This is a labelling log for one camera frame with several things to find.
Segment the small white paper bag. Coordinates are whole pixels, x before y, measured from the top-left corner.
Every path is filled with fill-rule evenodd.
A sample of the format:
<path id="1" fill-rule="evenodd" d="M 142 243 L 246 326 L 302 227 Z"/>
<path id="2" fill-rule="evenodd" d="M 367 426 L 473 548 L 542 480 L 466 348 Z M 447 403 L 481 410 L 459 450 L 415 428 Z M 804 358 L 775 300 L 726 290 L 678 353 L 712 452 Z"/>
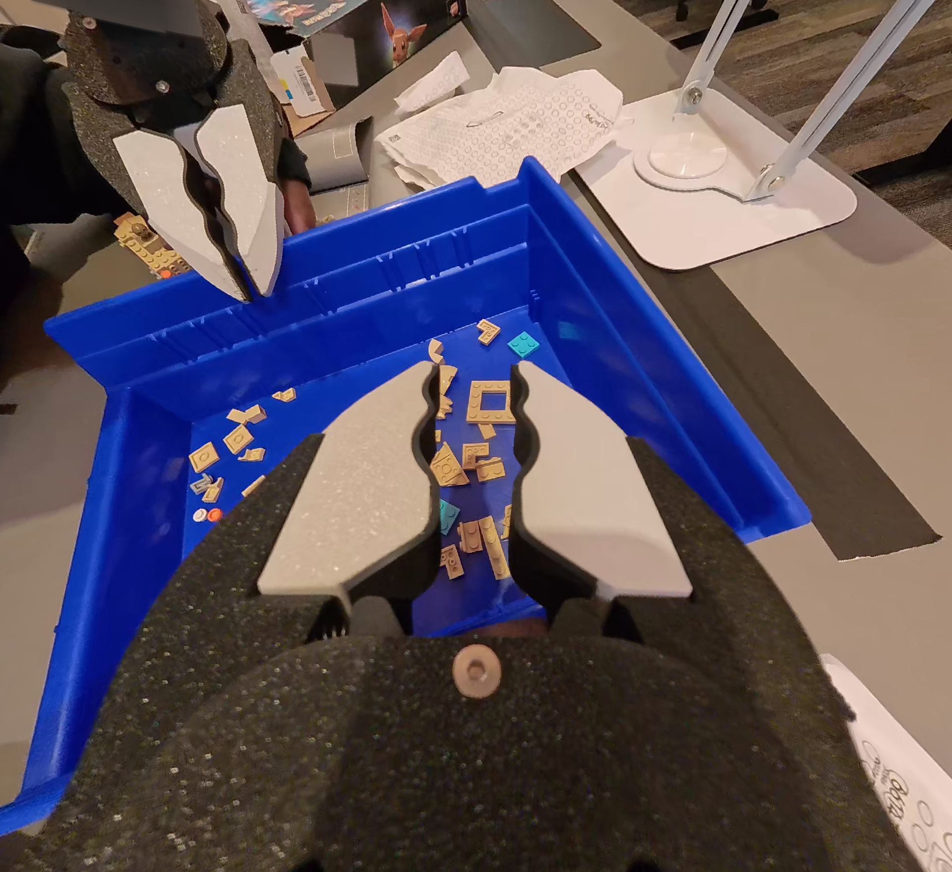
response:
<path id="1" fill-rule="evenodd" d="M 453 97 L 470 74 L 457 51 L 395 98 L 398 116 L 410 116 Z"/>

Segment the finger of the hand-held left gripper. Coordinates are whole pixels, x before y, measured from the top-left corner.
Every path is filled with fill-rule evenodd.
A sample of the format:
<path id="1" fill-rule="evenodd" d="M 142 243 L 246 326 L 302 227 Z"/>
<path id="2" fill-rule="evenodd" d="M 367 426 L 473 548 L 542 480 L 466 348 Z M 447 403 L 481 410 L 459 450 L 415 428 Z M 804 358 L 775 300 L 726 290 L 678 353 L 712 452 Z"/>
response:
<path id="1" fill-rule="evenodd" d="M 137 128 L 113 145 L 151 228 L 208 283 L 241 302 L 250 298 L 244 279 L 223 247 L 210 212 L 190 192 L 190 155 L 171 136 Z"/>
<path id="2" fill-rule="evenodd" d="M 266 172 L 243 105 L 220 107 L 197 129 L 197 150 L 219 183 L 225 249 L 257 295 L 274 292 L 287 236 L 284 197 Z"/>

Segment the grey desk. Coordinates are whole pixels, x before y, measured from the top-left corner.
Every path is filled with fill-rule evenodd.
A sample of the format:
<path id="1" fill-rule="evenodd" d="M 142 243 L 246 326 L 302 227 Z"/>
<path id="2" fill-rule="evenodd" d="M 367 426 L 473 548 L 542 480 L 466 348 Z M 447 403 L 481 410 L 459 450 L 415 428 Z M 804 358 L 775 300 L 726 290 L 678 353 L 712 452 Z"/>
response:
<path id="1" fill-rule="evenodd" d="M 111 248 L 11 311 L 2 368 L 2 803 L 20 791 L 105 393 L 42 329 L 144 286 Z M 714 267 L 942 538 L 840 561 L 814 525 L 753 543 L 821 653 L 950 772 L 950 250 L 866 189 L 846 222 Z"/>

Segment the tan and brown brick model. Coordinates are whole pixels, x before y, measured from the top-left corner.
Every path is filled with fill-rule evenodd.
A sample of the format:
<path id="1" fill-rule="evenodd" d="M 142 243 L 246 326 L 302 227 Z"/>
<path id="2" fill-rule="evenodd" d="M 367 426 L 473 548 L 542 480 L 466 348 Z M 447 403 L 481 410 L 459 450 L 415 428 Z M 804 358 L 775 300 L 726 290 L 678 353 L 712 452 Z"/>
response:
<path id="1" fill-rule="evenodd" d="M 142 261 L 155 279 L 168 280 L 192 271 L 187 261 L 141 215 L 124 213 L 114 219 L 114 225 L 117 242 Z"/>

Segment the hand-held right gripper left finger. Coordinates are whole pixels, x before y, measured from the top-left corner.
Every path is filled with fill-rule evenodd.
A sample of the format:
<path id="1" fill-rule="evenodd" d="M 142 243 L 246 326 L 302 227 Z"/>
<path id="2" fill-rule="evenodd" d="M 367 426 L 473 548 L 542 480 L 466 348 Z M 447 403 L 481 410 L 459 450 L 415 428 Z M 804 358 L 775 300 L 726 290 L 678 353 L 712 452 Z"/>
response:
<path id="1" fill-rule="evenodd" d="M 322 433 L 257 580 L 269 597 L 411 604 L 435 581 L 440 492 L 430 469 L 438 366 L 419 362 L 371 390 Z"/>

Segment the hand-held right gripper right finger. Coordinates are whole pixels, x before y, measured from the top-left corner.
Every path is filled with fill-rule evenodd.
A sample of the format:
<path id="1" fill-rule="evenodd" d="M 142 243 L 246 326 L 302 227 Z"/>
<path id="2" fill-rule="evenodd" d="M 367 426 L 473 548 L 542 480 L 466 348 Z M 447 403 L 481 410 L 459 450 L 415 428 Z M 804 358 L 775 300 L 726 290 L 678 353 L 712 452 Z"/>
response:
<path id="1" fill-rule="evenodd" d="M 639 467 L 605 411 L 540 366 L 512 367 L 514 451 L 508 564 L 557 625 L 601 625 L 619 600 L 690 604 L 693 585 Z"/>

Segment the large white printed paper bag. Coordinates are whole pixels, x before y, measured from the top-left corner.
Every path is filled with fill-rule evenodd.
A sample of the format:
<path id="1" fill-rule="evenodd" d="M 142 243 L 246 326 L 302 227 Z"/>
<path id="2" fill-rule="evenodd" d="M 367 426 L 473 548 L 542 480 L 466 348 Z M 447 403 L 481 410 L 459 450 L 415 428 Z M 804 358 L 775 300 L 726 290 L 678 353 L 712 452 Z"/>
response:
<path id="1" fill-rule="evenodd" d="M 517 177 L 531 156 L 555 179 L 613 138 L 623 93 L 594 69 L 556 78 L 506 67 L 481 91 L 453 97 L 381 132 L 387 156 L 424 188 Z"/>

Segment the person's left forearm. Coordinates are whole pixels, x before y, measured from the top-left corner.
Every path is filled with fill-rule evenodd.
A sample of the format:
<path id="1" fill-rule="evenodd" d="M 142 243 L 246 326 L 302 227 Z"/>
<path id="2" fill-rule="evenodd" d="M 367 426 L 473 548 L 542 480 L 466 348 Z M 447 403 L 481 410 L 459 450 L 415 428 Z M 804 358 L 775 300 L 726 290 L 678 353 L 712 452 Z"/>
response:
<path id="1" fill-rule="evenodd" d="M 2 26 L 2 227 L 130 211 L 81 147 L 65 94 L 72 74 L 41 56 L 53 47 L 49 31 Z"/>

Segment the grey brick instruction booklet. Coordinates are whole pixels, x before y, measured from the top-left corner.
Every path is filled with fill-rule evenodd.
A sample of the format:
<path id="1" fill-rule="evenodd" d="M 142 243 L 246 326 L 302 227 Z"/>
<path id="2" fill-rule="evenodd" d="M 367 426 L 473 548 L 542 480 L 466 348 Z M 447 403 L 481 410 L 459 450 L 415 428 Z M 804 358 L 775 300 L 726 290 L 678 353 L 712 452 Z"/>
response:
<path id="1" fill-rule="evenodd" d="M 318 225 L 365 212 L 370 207 L 370 164 L 374 120 L 367 117 L 298 140 L 310 178 Z"/>

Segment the pile of tan bricks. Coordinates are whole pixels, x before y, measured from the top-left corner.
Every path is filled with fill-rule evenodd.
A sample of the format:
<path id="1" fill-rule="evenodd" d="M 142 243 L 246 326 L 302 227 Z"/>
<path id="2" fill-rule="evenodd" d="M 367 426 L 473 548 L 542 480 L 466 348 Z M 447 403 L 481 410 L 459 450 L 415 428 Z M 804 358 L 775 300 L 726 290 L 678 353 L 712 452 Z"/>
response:
<path id="1" fill-rule="evenodd" d="M 468 478 L 466 483 L 458 481 L 440 490 L 441 498 L 460 509 L 452 529 L 443 536 L 443 545 L 455 545 L 457 549 L 457 556 L 447 569 L 449 577 L 465 578 L 469 587 L 478 580 L 487 581 L 490 586 L 501 582 L 485 554 L 478 522 L 493 519 L 502 550 L 506 552 L 506 514 L 519 465 L 513 450 L 515 426 L 470 424 L 466 419 L 465 402 L 473 382 L 508 378 L 510 366 L 517 357 L 507 342 L 520 332 L 527 331 L 539 341 L 541 346 L 533 356 L 546 354 L 541 344 L 541 331 L 530 321 L 526 307 L 493 315 L 488 321 L 501 330 L 489 344 L 479 342 L 481 331 L 475 325 L 441 337 L 446 366 L 455 366 L 456 372 L 445 394 L 451 407 L 435 423 L 436 451 L 448 447 Z M 224 483 L 216 502 L 200 502 L 197 496 L 191 496 L 186 502 L 184 555 L 190 554 L 214 525 L 208 520 L 201 523 L 192 521 L 195 509 L 219 508 L 224 515 L 230 513 L 244 500 L 242 490 L 256 480 L 268 477 L 304 437 L 322 431 L 358 397 L 409 366 L 421 354 L 419 347 L 410 348 L 351 367 L 341 374 L 298 387 L 295 396 L 288 401 L 268 397 L 264 402 L 265 420 L 246 425 L 254 435 L 248 448 L 252 455 L 250 461 L 242 460 L 246 450 L 233 455 L 225 448 L 223 438 L 237 425 L 226 415 L 217 414 L 197 424 L 192 433 L 193 446 L 199 448 L 210 441 L 215 442 L 220 461 L 211 473 L 222 478 Z"/>

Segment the person's left hand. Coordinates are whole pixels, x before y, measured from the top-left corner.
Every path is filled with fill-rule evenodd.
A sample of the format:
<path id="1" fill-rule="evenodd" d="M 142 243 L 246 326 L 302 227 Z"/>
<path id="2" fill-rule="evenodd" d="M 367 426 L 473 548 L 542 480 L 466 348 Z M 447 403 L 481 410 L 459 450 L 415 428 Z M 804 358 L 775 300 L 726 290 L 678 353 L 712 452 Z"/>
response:
<path id="1" fill-rule="evenodd" d="M 310 198 L 311 180 L 305 157 L 290 138 L 281 142 L 277 180 L 290 234 L 296 235 L 314 229 L 317 222 Z"/>

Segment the blue plastic bin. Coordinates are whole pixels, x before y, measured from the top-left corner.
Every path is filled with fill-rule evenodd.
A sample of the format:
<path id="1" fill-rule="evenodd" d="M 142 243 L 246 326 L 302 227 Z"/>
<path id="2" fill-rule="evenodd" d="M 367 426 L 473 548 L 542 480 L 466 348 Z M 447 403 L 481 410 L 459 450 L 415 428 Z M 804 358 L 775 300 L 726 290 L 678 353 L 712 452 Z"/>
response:
<path id="1" fill-rule="evenodd" d="M 292 238 L 280 279 L 272 297 L 226 305 L 191 274 L 54 319 L 54 338 L 76 346 L 79 366 L 107 392 L 91 525 L 81 521 L 71 568 L 80 587 L 67 581 L 53 693 L 39 711 L 41 739 L 54 743 L 40 753 L 59 807 L 51 825 L 65 821 L 67 832 L 85 829 L 99 808 L 118 818 L 148 760 L 227 683 L 306 643 L 328 654 L 350 642 L 330 634 L 351 623 L 338 599 L 257 588 L 322 433 L 344 410 L 242 490 L 244 500 L 184 555 L 186 502 L 216 502 L 223 489 L 211 473 L 215 442 L 192 442 L 209 417 L 237 423 L 224 446 L 250 461 L 246 425 L 265 420 L 268 397 L 288 401 L 310 382 L 419 347 L 395 375 L 438 366 L 436 423 L 456 372 L 441 337 L 475 325 L 489 344 L 501 330 L 488 318 L 526 307 L 546 354 L 517 358 L 508 378 L 473 382 L 468 423 L 516 429 L 511 369 L 530 361 L 605 411 L 631 443 L 644 442 L 743 543 L 811 522 L 672 321 L 534 159 L 500 186 L 435 188 Z M 468 478 L 448 447 L 436 451 L 436 437 L 434 428 L 441 499 L 443 486 Z M 215 481 L 195 495 L 189 484 L 205 473 Z M 477 628 L 524 608 L 529 618 L 543 613 L 509 568 L 511 509 L 506 552 L 493 519 L 478 522 L 501 579 L 494 586 L 451 579 L 457 549 L 440 534 L 436 579 L 412 602 L 410 623 L 414 637 L 449 637 L 443 657 Z"/>

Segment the dark brick set box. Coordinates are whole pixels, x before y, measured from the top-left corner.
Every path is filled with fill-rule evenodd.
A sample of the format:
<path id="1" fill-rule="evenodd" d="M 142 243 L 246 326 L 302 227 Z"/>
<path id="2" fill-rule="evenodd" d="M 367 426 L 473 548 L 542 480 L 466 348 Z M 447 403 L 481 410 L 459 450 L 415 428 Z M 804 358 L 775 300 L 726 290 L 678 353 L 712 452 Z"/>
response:
<path id="1" fill-rule="evenodd" d="M 446 33 L 467 15 L 467 0 L 244 0 L 263 28 L 282 29 L 302 52 L 306 80 L 327 91 L 331 111 Z"/>

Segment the white stand base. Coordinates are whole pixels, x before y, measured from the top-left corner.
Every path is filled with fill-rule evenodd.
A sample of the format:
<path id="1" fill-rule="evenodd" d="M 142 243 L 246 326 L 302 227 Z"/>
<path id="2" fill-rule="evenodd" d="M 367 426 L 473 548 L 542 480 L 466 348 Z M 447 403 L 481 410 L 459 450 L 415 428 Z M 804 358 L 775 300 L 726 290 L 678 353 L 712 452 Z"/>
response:
<path id="1" fill-rule="evenodd" d="M 838 224 L 852 188 L 812 154 L 935 0 L 896 0 L 792 141 L 712 86 L 750 0 L 722 0 L 679 90 L 622 108 L 577 174 L 649 264 L 687 271 Z"/>

